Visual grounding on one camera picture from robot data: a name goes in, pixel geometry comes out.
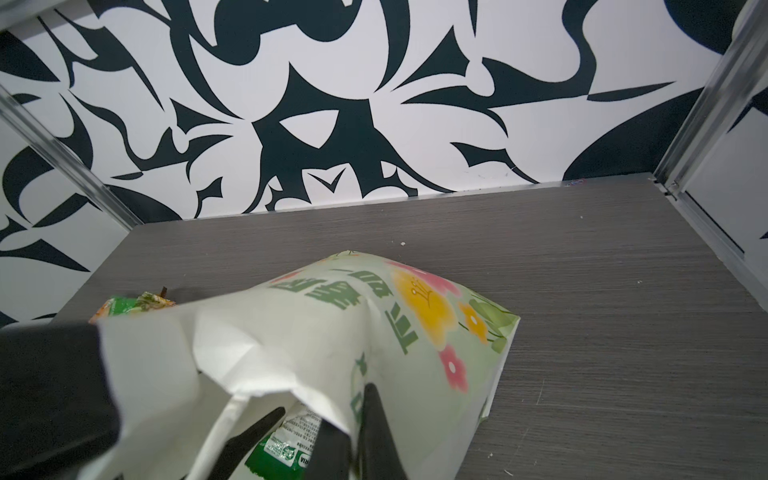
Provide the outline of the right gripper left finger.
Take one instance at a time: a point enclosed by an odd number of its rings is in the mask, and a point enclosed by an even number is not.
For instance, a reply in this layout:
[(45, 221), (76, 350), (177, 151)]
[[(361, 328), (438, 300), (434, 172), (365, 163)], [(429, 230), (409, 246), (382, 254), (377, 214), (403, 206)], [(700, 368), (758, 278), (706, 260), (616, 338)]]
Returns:
[(303, 479), (348, 480), (351, 451), (350, 437), (330, 422), (323, 420)]

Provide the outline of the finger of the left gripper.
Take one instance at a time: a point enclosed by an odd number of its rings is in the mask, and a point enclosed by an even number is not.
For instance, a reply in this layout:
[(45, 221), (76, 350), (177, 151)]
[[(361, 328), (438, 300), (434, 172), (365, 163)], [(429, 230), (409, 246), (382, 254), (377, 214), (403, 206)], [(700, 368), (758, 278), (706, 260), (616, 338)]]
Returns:
[(243, 459), (285, 416), (286, 409), (278, 407), (248, 427), (243, 433), (229, 439), (218, 457), (208, 480), (226, 480), (231, 477)]

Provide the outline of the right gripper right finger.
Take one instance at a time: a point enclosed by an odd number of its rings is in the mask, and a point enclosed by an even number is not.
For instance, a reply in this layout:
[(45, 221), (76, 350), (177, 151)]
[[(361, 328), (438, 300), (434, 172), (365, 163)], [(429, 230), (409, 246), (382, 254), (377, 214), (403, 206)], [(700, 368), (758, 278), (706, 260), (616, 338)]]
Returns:
[(359, 470), (363, 480), (407, 480), (375, 384), (364, 388), (358, 439)]

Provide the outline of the green white snack bag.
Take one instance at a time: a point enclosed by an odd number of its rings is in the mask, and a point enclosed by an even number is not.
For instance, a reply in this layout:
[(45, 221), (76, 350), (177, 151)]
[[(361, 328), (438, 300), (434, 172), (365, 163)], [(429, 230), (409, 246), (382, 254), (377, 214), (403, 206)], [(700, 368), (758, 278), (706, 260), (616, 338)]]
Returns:
[(303, 479), (322, 419), (296, 404), (279, 426), (260, 441), (244, 465), (258, 479)]

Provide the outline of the floral paper gift bag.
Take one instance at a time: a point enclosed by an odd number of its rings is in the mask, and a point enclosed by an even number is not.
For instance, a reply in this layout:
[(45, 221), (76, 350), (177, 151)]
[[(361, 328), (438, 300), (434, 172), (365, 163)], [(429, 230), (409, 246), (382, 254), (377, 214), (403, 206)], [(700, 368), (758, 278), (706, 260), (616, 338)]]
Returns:
[(519, 319), (439, 276), (345, 251), (236, 293), (105, 320), (176, 321), (230, 397), (186, 479), (208, 479), (225, 443), (296, 405), (351, 439), (362, 479), (364, 388), (376, 385), (408, 479), (452, 479), (490, 411)]

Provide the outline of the yellow green snack bag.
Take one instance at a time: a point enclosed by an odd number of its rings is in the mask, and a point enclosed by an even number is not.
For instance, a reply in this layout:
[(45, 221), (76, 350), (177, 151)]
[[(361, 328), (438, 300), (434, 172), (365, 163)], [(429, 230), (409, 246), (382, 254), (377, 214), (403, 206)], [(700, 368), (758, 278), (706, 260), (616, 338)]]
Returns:
[(144, 292), (137, 297), (112, 296), (90, 318), (89, 323), (107, 317), (133, 315), (175, 306), (176, 303), (166, 297), (167, 289), (160, 294)]

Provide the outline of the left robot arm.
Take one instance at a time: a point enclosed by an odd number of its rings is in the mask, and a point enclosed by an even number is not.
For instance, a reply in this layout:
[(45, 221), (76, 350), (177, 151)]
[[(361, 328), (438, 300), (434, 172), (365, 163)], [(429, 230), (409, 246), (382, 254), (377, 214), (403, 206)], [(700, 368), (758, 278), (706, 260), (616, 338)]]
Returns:
[(176, 321), (1, 331), (5, 479), (185, 479), (229, 394)]

